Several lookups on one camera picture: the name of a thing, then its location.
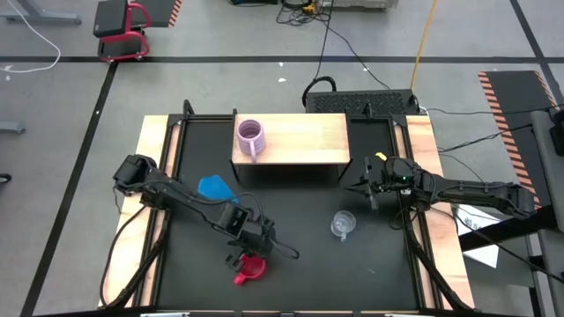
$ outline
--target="concrete floor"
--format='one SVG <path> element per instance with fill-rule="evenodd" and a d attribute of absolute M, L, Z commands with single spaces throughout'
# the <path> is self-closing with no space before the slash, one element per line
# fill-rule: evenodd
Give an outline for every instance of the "concrete floor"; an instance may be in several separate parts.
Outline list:
<path fill-rule="evenodd" d="M 335 11 L 332 27 L 359 55 L 415 56 L 431 0 L 402 0 L 380 12 Z M 564 22 L 558 0 L 520 0 L 545 56 L 564 56 Z M 44 0 L 51 11 L 75 11 L 82 26 L 37 26 L 63 56 L 95 56 L 92 36 L 95 2 Z M 5 2 L 0 10 L 9 9 Z M 175 28 L 149 29 L 152 56 L 309 56 L 319 55 L 324 26 L 281 26 L 278 6 L 233 7 L 224 0 L 189 0 Z M 53 49 L 25 26 L 0 21 L 0 67 L 37 67 L 10 63 L 16 56 L 53 56 Z M 330 33 L 327 55 L 352 55 Z M 441 1 L 424 56 L 534 57 L 509 0 Z M 316 63 L 123 63 L 117 68 L 100 124 L 74 195 L 35 313 L 94 309 L 98 283 L 117 225 L 111 176 L 137 144 L 147 114 L 179 113 L 190 99 L 199 114 L 302 112 L 301 93 Z M 537 70 L 533 63 L 422 63 L 415 93 L 424 107 L 450 111 L 487 111 L 479 71 Z M 406 88 L 411 63 L 369 63 L 391 88 Z M 14 179 L 0 191 L 0 307 L 2 316 L 22 309 L 37 263 L 63 199 L 88 121 L 107 74 L 105 63 L 60 63 L 52 70 L 0 74 L 0 118 L 27 125 L 21 136 L 0 135 L 2 172 Z M 564 65 L 550 64 L 559 82 Z M 381 89 L 358 63 L 324 63 L 321 75 L 333 76 L 339 90 Z M 327 87 L 316 87 L 323 91 Z M 491 116 L 452 117 L 431 113 L 437 143 L 449 147 L 497 131 Z M 486 181 L 516 181 L 500 139 L 453 153 Z M 457 162 L 442 158 L 447 177 L 471 179 Z M 531 315 L 526 289 L 471 278 L 477 307 L 489 313 Z"/>

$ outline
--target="orange striped tape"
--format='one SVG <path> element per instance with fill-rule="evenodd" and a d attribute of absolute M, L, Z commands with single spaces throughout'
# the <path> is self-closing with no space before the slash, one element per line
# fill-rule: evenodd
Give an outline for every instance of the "orange striped tape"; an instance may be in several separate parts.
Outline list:
<path fill-rule="evenodd" d="M 541 84 L 545 88 L 545 92 L 547 93 L 549 100 L 552 102 L 552 97 L 550 96 L 550 93 L 546 89 L 546 86 L 544 85 L 542 78 L 537 72 L 535 73 L 537 74 L 538 79 L 541 81 Z M 492 87 L 492 84 L 490 84 L 489 78 L 487 77 L 487 73 L 485 73 L 484 71 L 479 72 L 478 78 L 482 85 L 482 89 L 484 90 L 484 94 L 486 95 L 487 103 L 490 106 L 493 119 L 495 120 L 498 129 L 501 131 L 505 129 L 509 129 L 509 125 L 507 124 L 505 116 L 503 115 L 503 111 L 501 110 L 500 103 L 498 102 L 497 97 L 495 96 L 495 90 Z M 523 159 L 519 154 L 519 149 L 516 146 L 513 135 L 511 134 L 510 131 L 503 131 L 501 132 L 501 140 L 505 144 L 505 148 L 508 152 L 509 159 L 511 160 L 511 165 L 515 170 L 519 183 L 521 183 L 521 186 L 528 189 L 533 194 L 533 199 L 535 201 L 535 210 L 540 209 L 541 208 L 540 200 L 537 197 L 537 192 L 533 187 L 531 178 L 529 177 L 529 173 L 527 173 L 527 168 L 525 167 Z"/>
<path fill-rule="evenodd" d="M 550 102 L 551 106 L 560 109 L 560 108 L 556 105 L 556 101 L 554 101 L 553 95 L 552 95 L 552 94 L 550 93 L 550 91 L 548 90 L 548 87 L 546 86 L 545 80 L 543 79 L 543 77 L 540 76 L 540 74 L 538 73 L 538 71 L 535 71 L 535 74 L 537 75 L 537 78 L 538 78 L 538 81 L 540 82 L 540 85 L 543 86 L 543 89 L 545 90 L 546 97 L 548 98 L 548 101 Z"/>
<path fill-rule="evenodd" d="M 181 6 L 182 0 L 174 0 L 173 9 L 170 12 L 170 19 L 168 20 L 168 27 L 173 27 L 176 24 Z"/>

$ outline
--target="wheel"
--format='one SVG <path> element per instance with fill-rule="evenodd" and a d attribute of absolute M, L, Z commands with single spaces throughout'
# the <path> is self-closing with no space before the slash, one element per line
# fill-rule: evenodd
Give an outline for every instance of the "wheel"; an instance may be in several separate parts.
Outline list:
<path fill-rule="evenodd" d="M 6 184 L 11 181 L 11 175 L 7 173 L 0 174 L 0 184 Z"/>

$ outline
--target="blue cloth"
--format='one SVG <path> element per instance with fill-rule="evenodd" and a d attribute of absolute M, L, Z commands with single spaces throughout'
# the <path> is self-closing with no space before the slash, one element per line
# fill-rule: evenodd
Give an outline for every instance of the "blue cloth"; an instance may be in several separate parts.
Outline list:
<path fill-rule="evenodd" d="M 197 186 L 197 193 L 203 195 L 209 199 L 228 199 L 235 194 L 219 175 L 212 175 L 210 177 L 204 177 L 200 180 Z M 239 203 L 239 198 L 234 198 L 235 203 Z"/>

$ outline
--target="red object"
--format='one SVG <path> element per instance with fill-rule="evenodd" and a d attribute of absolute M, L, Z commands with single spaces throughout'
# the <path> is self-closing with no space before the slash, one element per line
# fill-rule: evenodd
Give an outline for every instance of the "red object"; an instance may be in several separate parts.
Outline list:
<path fill-rule="evenodd" d="M 257 279 L 264 274 L 266 269 L 266 260 L 261 259 L 258 256 L 247 256 L 243 254 L 241 256 L 241 261 L 243 261 L 243 267 L 239 275 L 235 277 L 233 283 L 237 285 L 243 285 L 248 279 Z"/>
<path fill-rule="evenodd" d="M 141 28 L 144 29 L 146 27 L 151 26 L 151 17 L 149 17 L 149 12 L 147 12 L 147 9 L 141 4 L 130 3 L 127 4 L 127 13 L 125 14 L 125 32 L 123 34 L 105 36 L 103 38 L 100 38 L 100 40 L 104 43 L 111 43 L 117 41 L 127 41 L 130 40 L 131 38 L 138 38 L 141 41 L 141 46 L 143 47 L 143 50 L 137 54 L 102 57 L 101 58 L 102 61 L 104 62 L 121 61 L 130 58 L 139 58 L 141 56 L 145 56 L 149 54 L 149 43 L 147 43 L 147 39 L 144 37 L 144 35 L 141 34 L 141 32 L 131 31 L 131 20 L 133 19 L 132 11 L 134 8 L 141 10 L 141 12 L 143 12 L 143 15 L 145 16 L 145 19 L 147 20 L 145 24 L 141 25 Z"/>

